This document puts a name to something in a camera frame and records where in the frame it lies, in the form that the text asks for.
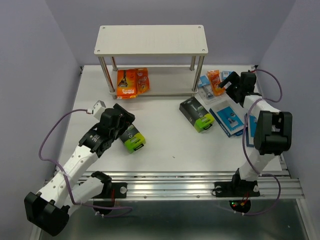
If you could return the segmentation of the orange razor bag top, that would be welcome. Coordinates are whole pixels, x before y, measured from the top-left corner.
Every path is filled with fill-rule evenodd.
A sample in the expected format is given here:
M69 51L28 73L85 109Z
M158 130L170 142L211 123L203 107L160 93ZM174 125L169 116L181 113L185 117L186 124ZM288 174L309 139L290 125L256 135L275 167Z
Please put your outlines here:
M225 93L225 89L219 87L219 84L221 83L220 71L210 70L207 72L207 77L210 82L214 96L223 95Z

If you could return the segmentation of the orange razor bag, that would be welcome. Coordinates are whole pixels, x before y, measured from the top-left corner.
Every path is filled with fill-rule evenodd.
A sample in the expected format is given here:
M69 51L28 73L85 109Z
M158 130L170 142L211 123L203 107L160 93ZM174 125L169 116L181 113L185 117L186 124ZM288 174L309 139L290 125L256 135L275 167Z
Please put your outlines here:
M210 82L214 96L223 95L225 93L225 89L219 87L219 84L221 83L220 71L210 70L207 72L207 77Z
M137 93L144 94L150 90L150 81L147 68L136 68Z

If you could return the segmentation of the orange razor bag bottom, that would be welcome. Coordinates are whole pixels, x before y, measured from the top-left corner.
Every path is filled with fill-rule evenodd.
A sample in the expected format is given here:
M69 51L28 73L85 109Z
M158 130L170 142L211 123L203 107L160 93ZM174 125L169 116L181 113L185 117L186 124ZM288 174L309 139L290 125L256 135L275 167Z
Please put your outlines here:
M136 68L137 93L144 94L150 90L150 81L147 68Z

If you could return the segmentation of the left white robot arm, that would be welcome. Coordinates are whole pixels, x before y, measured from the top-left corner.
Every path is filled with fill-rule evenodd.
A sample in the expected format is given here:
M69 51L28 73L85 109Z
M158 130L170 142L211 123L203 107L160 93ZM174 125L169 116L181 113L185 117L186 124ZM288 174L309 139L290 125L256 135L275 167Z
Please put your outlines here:
M86 113L98 122L79 140L64 165L51 160L58 172L39 191L28 193L24 199L27 220L53 237L62 232L78 208L93 208L102 217L108 217L117 209L115 199L126 197L127 184L113 183L101 171L93 172L83 183L79 179L128 129L135 115L117 103L107 108L100 100Z

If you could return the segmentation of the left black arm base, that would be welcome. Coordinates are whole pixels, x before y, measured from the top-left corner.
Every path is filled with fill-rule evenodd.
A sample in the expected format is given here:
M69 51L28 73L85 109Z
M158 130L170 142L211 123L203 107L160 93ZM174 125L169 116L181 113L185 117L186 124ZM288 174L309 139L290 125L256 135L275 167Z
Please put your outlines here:
M101 171L92 173L91 177L99 179L103 184L102 190L93 199L125 199L127 197L128 184L126 182L113 182L109 175Z

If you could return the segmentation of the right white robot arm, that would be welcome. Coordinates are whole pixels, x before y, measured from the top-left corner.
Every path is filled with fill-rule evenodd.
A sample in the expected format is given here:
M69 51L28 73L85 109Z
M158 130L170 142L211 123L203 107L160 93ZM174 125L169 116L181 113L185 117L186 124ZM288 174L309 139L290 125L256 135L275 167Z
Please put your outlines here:
M243 146L246 162L237 170L239 178L230 182L231 192L235 195L246 192L247 182L256 181L269 162L288 151L292 145L293 115L271 106L268 99L254 92L256 81L257 76L252 71L241 74L233 71L219 84L223 88L229 83L227 95L247 110L245 127L250 116L257 120L253 137L254 150L248 155Z

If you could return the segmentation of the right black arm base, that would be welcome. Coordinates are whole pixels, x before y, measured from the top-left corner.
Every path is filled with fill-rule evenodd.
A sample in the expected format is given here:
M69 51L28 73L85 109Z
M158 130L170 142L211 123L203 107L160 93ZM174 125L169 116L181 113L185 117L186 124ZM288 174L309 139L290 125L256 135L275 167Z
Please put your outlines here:
M259 197L260 190L257 181L241 180L239 183L231 181L217 181L214 183L212 194L217 198L242 198L249 195L249 197Z

